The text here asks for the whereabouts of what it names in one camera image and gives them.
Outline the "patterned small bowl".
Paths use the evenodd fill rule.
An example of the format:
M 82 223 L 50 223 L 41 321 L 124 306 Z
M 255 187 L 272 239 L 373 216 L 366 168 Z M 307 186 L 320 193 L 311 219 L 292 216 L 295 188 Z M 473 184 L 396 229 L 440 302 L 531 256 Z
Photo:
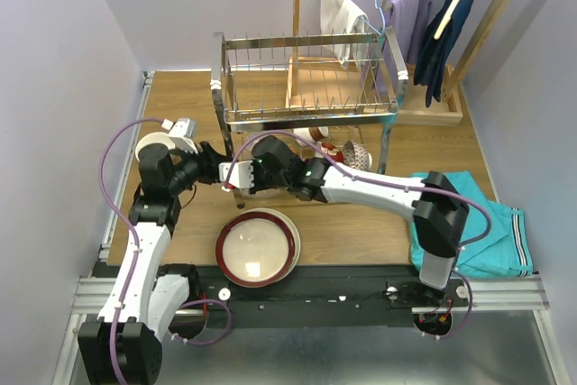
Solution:
M 355 170 L 370 171 L 372 156 L 363 144 L 347 141 L 342 147 L 343 163 Z

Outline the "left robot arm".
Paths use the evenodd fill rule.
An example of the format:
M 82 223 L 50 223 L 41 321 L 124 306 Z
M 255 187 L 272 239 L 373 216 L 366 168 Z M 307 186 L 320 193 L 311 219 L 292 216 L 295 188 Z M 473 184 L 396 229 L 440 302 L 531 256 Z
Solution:
M 155 142 L 136 155 L 141 181 L 124 218 L 129 229 L 125 255 L 97 318 L 86 321 L 78 334 L 92 384 L 153 384 L 158 379 L 162 339 L 173 317 L 200 298 L 194 266 L 160 264 L 179 220 L 179 195 L 198 182 L 220 182 L 220 166 L 230 162 L 208 142 L 192 152 Z

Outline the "metal two-tier dish rack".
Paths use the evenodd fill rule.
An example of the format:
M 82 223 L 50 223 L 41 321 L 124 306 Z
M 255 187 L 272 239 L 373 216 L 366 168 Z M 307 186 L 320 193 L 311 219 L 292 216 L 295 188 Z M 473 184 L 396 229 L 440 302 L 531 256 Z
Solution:
M 378 172 L 389 157 L 389 127 L 408 89 L 392 30 L 390 78 L 373 33 L 228 40 L 213 36 L 211 96 L 227 153 L 236 133 L 381 124 Z

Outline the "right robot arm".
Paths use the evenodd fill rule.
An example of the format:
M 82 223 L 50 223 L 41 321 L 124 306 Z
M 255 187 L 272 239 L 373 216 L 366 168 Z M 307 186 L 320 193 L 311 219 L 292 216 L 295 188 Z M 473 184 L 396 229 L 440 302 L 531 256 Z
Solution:
M 424 250 L 416 297 L 428 306 L 445 298 L 470 211 L 445 175 L 394 178 L 354 170 L 326 157 L 303 160 L 272 134 L 255 140 L 251 156 L 257 191 L 280 188 L 302 201 L 362 205 L 413 223 Z

